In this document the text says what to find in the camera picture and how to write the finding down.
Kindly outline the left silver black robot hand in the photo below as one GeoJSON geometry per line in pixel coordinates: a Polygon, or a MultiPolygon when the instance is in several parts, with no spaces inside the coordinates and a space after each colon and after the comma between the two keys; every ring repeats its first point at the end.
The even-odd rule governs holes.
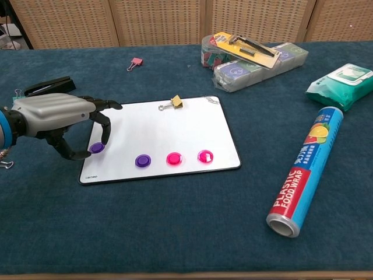
{"type": "Polygon", "coordinates": [[[19,137],[45,139],[63,158],[83,160],[90,151],[74,151],[64,139],[67,130],[82,121],[92,120],[102,127],[101,143],[110,138],[111,121],[102,111],[122,109],[114,100],[67,93],[49,93],[13,101],[12,108],[1,107],[1,149],[16,145],[19,137]]]}

